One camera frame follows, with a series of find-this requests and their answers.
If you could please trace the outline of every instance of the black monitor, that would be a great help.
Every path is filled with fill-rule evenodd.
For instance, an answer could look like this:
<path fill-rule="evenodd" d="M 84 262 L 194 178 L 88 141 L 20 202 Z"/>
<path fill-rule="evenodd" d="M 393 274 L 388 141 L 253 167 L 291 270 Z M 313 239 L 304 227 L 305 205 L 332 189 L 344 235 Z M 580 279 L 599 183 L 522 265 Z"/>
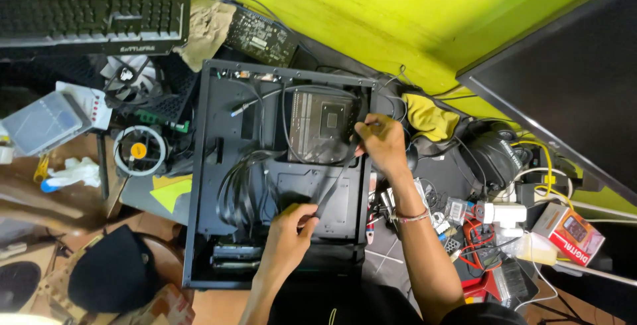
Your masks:
<path fill-rule="evenodd" d="M 457 79 L 637 205 L 637 0 L 580 0 Z"/>

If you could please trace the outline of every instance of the red and white box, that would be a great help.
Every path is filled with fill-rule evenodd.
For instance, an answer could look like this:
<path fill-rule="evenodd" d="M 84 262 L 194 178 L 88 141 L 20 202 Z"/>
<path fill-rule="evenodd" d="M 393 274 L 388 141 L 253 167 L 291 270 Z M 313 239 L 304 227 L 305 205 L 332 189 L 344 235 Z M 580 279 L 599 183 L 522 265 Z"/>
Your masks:
<path fill-rule="evenodd" d="M 604 243 L 604 236 L 571 208 L 549 203 L 533 227 L 572 262 L 586 266 Z"/>

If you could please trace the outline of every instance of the clear plastic box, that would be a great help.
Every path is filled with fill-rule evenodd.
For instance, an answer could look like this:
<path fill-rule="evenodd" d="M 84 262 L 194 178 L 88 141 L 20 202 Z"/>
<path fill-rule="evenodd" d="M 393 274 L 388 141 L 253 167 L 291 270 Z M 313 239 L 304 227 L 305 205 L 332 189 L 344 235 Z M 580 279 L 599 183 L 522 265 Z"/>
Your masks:
<path fill-rule="evenodd" d="M 91 121 L 70 95 L 52 92 L 2 120 L 20 153 L 33 156 L 91 128 Z"/>

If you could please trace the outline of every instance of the person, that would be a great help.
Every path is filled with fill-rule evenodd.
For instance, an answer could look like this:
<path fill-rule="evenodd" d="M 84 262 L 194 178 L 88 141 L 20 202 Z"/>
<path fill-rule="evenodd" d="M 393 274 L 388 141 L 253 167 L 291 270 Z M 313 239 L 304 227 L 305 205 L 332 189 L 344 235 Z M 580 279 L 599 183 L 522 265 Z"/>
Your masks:
<path fill-rule="evenodd" d="M 259 270 L 240 324 L 526 324 L 513 310 L 493 303 L 466 305 L 460 278 L 438 240 L 407 167 L 402 125 L 369 114 L 355 125 L 367 153 L 394 191 L 402 251 L 422 318 L 397 288 L 368 284 L 285 284 L 310 247 L 319 222 L 315 204 L 293 204 L 272 222 Z"/>

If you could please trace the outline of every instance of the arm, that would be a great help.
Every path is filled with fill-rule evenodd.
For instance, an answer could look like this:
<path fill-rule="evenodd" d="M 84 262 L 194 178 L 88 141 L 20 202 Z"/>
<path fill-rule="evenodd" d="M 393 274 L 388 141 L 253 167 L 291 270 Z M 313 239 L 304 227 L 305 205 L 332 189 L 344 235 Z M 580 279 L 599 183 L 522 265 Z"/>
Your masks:
<path fill-rule="evenodd" d="M 394 191 L 396 212 L 404 217 L 423 214 L 425 206 L 407 167 L 402 125 L 384 115 L 369 114 L 355 126 L 367 152 Z M 438 324 L 451 310 L 464 305 L 458 273 L 428 218 L 400 225 L 402 251 L 413 295 L 425 321 Z"/>
<path fill-rule="evenodd" d="M 312 214 L 318 207 L 315 204 L 293 204 L 272 221 L 240 325 L 267 324 L 276 293 L 310 247 L 310 238 L 319 223 Z"/>

